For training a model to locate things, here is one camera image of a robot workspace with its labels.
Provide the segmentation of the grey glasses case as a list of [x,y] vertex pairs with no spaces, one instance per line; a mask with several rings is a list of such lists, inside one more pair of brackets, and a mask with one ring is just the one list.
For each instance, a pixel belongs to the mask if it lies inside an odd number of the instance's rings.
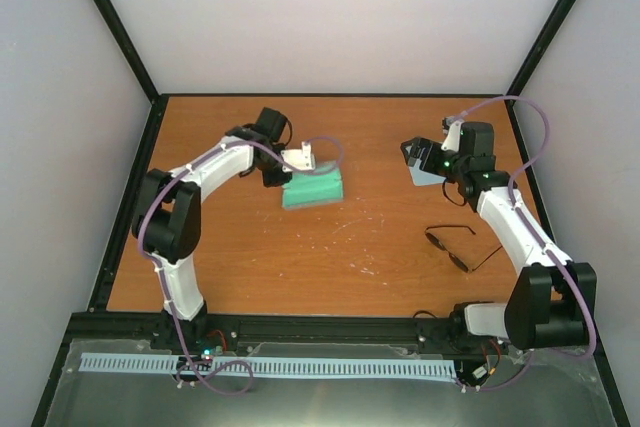
[[344,185],[336,161],[317,165],[320,175],[294,173],[283,186],[282,208],[295,210],[320,206],[344,200]]

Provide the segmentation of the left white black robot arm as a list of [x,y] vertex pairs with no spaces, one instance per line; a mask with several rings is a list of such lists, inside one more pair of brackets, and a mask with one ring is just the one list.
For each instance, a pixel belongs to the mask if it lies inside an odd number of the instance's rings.
[[170,171],[152,169],[143,177],[131,232],[139,253],[154,264],[164,309],[178,319],[172,335],[186,349],[201,347],[208,337],[207,323],[197,317],[206,308],[194,262],[202,203],[227,181],[256,169],[268,187],[290,180],[280,162],[285,131],[293,131],[289,119],[265,107],[255,122],[230,129],[196,159]]

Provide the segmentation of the light blue cleaning cloth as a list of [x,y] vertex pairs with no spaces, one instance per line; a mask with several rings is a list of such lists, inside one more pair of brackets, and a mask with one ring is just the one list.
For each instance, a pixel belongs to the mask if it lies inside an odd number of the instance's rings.
[[409,166],[411,181],[416,187],[426,187],[439,185],[446,181],[445,177],[425,172],[419,168],[419,165]]

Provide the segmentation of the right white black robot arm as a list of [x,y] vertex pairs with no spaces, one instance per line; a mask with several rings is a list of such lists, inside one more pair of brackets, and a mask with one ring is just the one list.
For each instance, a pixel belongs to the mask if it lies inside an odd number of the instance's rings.
[[520,350],[583,346],[593,353],[597,276],[575,262],[544,232],[509,173],[496,168],[494,129],[456,120],[444,141],[415,137],[401,145],[405,164],[457,187],[492,229],[517,274],[505,303],[457,306],[463,331],[506,340]]

